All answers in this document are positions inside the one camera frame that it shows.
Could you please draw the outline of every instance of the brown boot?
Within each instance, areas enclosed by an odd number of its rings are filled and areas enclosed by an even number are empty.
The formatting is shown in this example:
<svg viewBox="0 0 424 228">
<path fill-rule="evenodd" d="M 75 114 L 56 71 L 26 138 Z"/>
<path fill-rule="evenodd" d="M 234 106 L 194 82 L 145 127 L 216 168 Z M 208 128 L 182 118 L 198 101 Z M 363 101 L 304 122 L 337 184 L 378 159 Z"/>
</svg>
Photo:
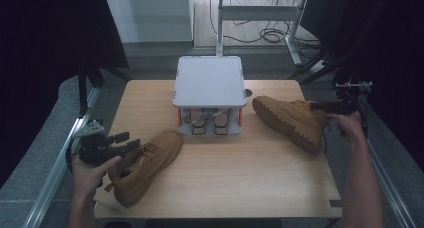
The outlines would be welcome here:
<svg viewBox="0 0 424 228">
<path fill-rule="evenodd" d="M 252 101 L 256 114 L 267 126 L 286 134 L 301 148 L 317 153 L 328 121 L 324 112 L 311 110 L 310 103 L 277 101 L 268 96 L 258 96 Z"/>
<path fill-rule="evenodd" d="M 116 200 L 125 207 L 136 204 L 154 177 L 171 164 L 181 150 L 183 137 L 176 131 L 162 131 L 139 149 L 131 151 L 108 171 Z"/>
</svg>

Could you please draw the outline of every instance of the gray carpet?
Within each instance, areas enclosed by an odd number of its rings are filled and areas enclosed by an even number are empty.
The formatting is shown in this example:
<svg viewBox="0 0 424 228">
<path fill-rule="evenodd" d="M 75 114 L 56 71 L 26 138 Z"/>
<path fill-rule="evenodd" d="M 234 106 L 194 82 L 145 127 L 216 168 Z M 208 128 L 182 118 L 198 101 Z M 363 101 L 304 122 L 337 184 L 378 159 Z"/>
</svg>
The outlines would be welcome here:
<svg viewBox="0 0 424 228">
<path fill-rule="evenodd" d="M 178 59 L 183 55 L 211 55 L 213 50 L 160 49 L 146 51 L 132 47 L 127 49 L 130 69 L 120 69 L 133 79 L 174 79 Z M 264 79 L 281 80 L 289 77 L 297 68 L 285 49 L 266 51 L 245 48 L 227 49 L 226 55 L 237 55 L 242 60 L 246 80 Z M 126 83 L 102 70 L 106 83 L 94 108 L 91 118 L 102 119 L 106 130 L 109 130 Z M 334 100 L 330 82 L 334 74 L 328 74 L 315 82 L 302 85 L 307 100 Z M 46 123 L 26 156 L 15 172 L 0 190 L 0 226 L 22 226 L 40 192 L 44 181 L 55 162 L 79 111 L 77 78 L 65 81 L 59 90 L 59 100 L 46 120 Z M 414 163 L 403 146 L 387 129 L 384 123 L 368 108 L 369 140 L 381 159 L 395 187 L 400 192 L 417 227 L 424 227 L 424 175 Z M 337 187 L 343 195 L 344 180 L 348 165 L 347 141 L 340 136 L 332 124 L 332 131 L 326 130 L 327 158 L 334 175 Z M 66 227 L 69 218 L 70 200 L 72 197 L 72 176 L 66 171 L 53 201 L 48 209 L 41 227 Z M 390 204 L 385 200 L 387 227 L 400 227 Z M 103 227 L 110 220 L 99 220 Z M 145 220 L 131 220 L 133 227 L 143 227 Z M 329 219 L 317 218 L 283 218 L 264 221 L 264 227 L 325 227 Z M 337 222 L 333 227 L 341 227 Z"/>
</svg>

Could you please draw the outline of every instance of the wooden table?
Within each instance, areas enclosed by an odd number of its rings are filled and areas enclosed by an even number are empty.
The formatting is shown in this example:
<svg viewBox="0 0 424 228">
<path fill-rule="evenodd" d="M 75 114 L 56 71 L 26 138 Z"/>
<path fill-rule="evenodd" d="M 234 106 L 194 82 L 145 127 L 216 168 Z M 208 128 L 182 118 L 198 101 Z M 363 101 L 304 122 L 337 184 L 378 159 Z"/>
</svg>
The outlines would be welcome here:
<svg viewBox="0 0 424 228">
<path fill-rule="evenodd" d="M 130 81 L 110 134 L 129 131 L 147 142 L 178 129 L 172 105 L 175 81 Z M 258 118 L 252 99 L 303 100 L 296 81 L 248 80 L 242 132 L 234 136 L 184 136 L 175 161 L 159 173 L 135 206 L 122 207 L 97 190 L 97 218 L 340 217 L 340 200 L 323 153 L 311 156 Z M 104 184 L 109 184 L 107 176 Z"/>
</svg>

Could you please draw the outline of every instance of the wooden floor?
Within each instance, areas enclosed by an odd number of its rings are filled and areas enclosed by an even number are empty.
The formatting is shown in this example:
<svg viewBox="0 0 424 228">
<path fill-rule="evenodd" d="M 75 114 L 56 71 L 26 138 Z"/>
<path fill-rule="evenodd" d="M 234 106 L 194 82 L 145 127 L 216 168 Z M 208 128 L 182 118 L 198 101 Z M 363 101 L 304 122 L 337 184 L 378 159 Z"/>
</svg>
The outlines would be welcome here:
<svg viewBox="0 0 424 228">
<path fill-rule="evenodd" d="M 302 0 L 223 0 L 224 6 L 243 5 L 243 6 L 297 6 Z M 208 47 L 216 45 L 216 32 L 218 31 L 218 5 L 219 0 L 193 0 L 195 6 L 194 18 L 194 46 Z M 224 46 L 281 46 L 285 45 L 284 33 L 288 31 L 289 22 L 284 21 L 224 21 L 223 34 L 235 39 L 224 38 Z M 280 41 L 270 43 L 260 39 L 260 33 L 265 28 L 278 29 L 283 34 L 279 35 Z M 298 28 L 296 37 L 302 39 L 316 39 L 312 34 Z M 272 40 L 279 40 L 277 37 L 269 37 Z"/>
</svg>

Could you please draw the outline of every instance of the white wall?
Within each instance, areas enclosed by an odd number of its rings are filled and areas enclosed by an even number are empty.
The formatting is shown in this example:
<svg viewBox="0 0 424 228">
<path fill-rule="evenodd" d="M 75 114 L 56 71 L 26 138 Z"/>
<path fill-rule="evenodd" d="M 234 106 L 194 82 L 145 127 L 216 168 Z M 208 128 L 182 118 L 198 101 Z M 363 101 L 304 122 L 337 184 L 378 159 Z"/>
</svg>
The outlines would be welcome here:
<svg viewBox="0 0 424 228">
<path fill-rule="evenodd" d="M 107 0 L 122 43 L 193 40 L 192 0 Z"/>
</svg>

